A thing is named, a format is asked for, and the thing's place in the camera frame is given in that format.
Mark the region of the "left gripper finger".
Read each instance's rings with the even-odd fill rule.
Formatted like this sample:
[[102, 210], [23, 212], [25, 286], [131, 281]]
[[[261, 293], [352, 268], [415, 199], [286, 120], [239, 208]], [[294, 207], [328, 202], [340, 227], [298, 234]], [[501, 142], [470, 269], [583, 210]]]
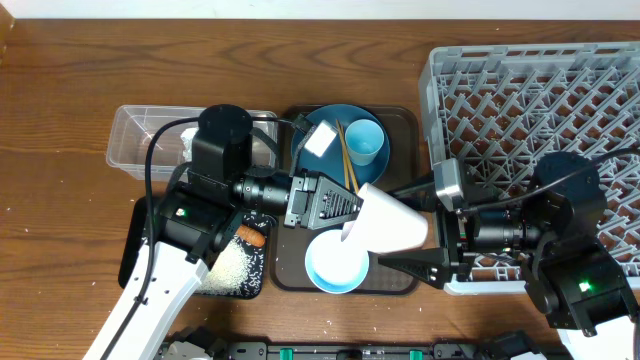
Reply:
[[290, 175], [296, 174], [296, 169], [299, 162], [300, 153], [302, 149], [307, 144], [307, 142], [314, 135], [314, 132], [317, 130], [317, 125], [308, 120], [302, 113], [299, 113], [292, 121], [293, 128], [303, 135], [302, 139], [298, 142], [298, 144], [294, 147], [294, 152], [292, 155], [292, 161], [290, 166]]
[[318, 230], [355, 221], [364, 200], [325, 174], [310, 172], [304, 189], [309, 195], [304, 227]]

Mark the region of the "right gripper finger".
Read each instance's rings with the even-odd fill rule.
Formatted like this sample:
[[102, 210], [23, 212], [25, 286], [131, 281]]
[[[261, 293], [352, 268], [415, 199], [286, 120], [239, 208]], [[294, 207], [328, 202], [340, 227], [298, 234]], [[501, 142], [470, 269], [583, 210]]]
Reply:
[[445, 248], [418, 249], [378, 257], [382, 266], [408, 274], [436, 289], [452, 278], [451, 262]]
[[413, 210], [436, 210], [438, 207], [439, 200], [436, 195], [433, 172], [388, 191], [387, 194]]

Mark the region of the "pink cup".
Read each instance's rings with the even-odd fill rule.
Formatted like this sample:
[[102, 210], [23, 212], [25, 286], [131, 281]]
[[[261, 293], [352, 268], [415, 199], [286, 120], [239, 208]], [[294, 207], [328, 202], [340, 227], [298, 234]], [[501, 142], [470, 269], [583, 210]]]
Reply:
[[356, 219], [344, 224], [342, 241], [377, 254], [416, 249], [424, 244], [429, 225], [419, 212], [369, 183], [357, 195], [363, 203]]

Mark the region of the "light blue cup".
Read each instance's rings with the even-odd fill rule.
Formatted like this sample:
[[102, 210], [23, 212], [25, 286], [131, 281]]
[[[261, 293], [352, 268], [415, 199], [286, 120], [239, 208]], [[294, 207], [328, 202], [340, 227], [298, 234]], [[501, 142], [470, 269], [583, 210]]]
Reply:
[[352, 122], [345, 132], [345, 143], [352, 162], [366, 166], [373, 162], [383, 147], [385, 136], [382, 127], [373, 120]]

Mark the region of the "light blue bowl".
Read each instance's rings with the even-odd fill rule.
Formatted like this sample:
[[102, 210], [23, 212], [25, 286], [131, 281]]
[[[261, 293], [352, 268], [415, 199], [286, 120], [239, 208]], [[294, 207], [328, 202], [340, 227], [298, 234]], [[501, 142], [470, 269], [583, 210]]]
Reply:
[[342, 239], [340, 229], [317, 235], [305, 254], [305, 270], [321, 291], [344, 294], [355, 290], [369, 271], [369, 253], [355, 243]]

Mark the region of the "orange carrot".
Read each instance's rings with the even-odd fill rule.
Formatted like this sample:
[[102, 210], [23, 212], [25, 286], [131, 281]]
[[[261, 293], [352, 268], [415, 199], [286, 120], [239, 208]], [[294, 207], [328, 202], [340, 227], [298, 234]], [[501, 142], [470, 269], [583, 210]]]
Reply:
[[266, 238], [262, 233], [246, 225], [241, 225], [236, 230], [236, 235], [248, 244], [257, 248], [263, 247], [266, 243]]

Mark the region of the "white rice pile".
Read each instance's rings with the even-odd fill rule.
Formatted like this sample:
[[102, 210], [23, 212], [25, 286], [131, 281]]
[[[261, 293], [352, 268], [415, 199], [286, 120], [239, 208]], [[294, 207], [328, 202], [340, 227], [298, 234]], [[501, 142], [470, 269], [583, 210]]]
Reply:
[[235, 235], [195, 293], [252, 299], [262, 289], [265, 261], [265, 245], [257, 248]]

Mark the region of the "white napkin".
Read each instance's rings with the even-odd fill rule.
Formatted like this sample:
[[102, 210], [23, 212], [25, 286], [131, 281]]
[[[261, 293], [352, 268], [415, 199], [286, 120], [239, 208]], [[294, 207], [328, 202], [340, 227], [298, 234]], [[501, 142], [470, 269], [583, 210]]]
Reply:
[[197, 132], [198, 128], [193, 127], [185, 129], [180, 135], [180, 139], [184, 145], [182, 156], [186, 162], [190, 162], [192, 160], [192, 143]]

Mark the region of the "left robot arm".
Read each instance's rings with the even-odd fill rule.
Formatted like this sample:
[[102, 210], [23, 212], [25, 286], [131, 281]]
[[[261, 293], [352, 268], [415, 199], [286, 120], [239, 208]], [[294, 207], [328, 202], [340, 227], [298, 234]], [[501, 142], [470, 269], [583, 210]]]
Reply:
[[271, 151], [277, 146], [243, 108], [214, 105], [194, 121], [192, 159], [174, 170], [161, 198], [153, 195], [151, 169], [144, 169], [147, 214], [136, 263], [89, 359], [153, 358], [246, 214], [318, 230], [352, 221], [361, 210], [361, 198], [323, 173], [254, 165], [253, 140]]

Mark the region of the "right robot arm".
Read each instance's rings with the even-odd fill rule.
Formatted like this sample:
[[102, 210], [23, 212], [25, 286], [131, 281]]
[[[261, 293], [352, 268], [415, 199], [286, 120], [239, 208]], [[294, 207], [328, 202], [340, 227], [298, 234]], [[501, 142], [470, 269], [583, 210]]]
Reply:
[[476, 184], [463, 161], [443, 160], [391, 193], [413, 210], [439, 215], [442, 246], [384, 255], [378, 262], [441, 289], [469, 276], [476, 256], [493, 256], [519, 266], [526, 293], [554, 329], [594, 338], [597, 325], [623, 316], [637, 324], [639, 304], [596, 230], [607, 207], [599, 164], [638, 153], [624, 148], [592, 160], [548, 153], [527, 192], [504, 200]]

